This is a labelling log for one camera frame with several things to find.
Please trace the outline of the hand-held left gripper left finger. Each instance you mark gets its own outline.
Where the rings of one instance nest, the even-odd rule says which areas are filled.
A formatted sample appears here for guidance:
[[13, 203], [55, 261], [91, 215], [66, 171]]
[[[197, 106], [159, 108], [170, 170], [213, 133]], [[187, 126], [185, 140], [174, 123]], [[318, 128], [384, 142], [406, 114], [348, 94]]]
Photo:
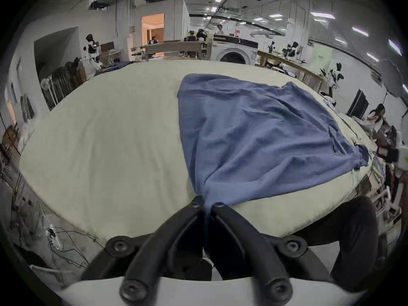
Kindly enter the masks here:
[[203, 198], [196, 196], [151, 234], [110, 238], [81, 274], [81, 281], [108, 279], [120, 268], [124, 272], [119, 288], [123, 302], [155, 302], [169, 255], [183, 235], [199, 222], [203, 205]]

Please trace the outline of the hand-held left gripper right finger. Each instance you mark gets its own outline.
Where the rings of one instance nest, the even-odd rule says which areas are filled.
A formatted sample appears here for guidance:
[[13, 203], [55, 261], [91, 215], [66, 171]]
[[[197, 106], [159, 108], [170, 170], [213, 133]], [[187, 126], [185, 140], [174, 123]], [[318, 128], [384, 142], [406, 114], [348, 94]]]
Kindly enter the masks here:
[[334, 283], [305, 239], [260, 233], [237, 211], [222, 202], [211, 206], [207, 251], [222, 278], [253, 278], [261, 303], [288, 303], [293, 296], [290, 278]]

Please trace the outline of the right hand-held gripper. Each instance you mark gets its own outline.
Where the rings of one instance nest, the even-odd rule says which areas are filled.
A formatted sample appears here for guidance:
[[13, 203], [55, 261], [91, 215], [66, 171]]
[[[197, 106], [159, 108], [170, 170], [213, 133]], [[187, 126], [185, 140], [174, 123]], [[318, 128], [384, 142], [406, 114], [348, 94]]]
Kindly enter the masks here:
[[385, 152], [385, 160], [394, 163], [398, 169], [408, 171], [408, 147], [399, 146], [397, 148], [388, 148]]

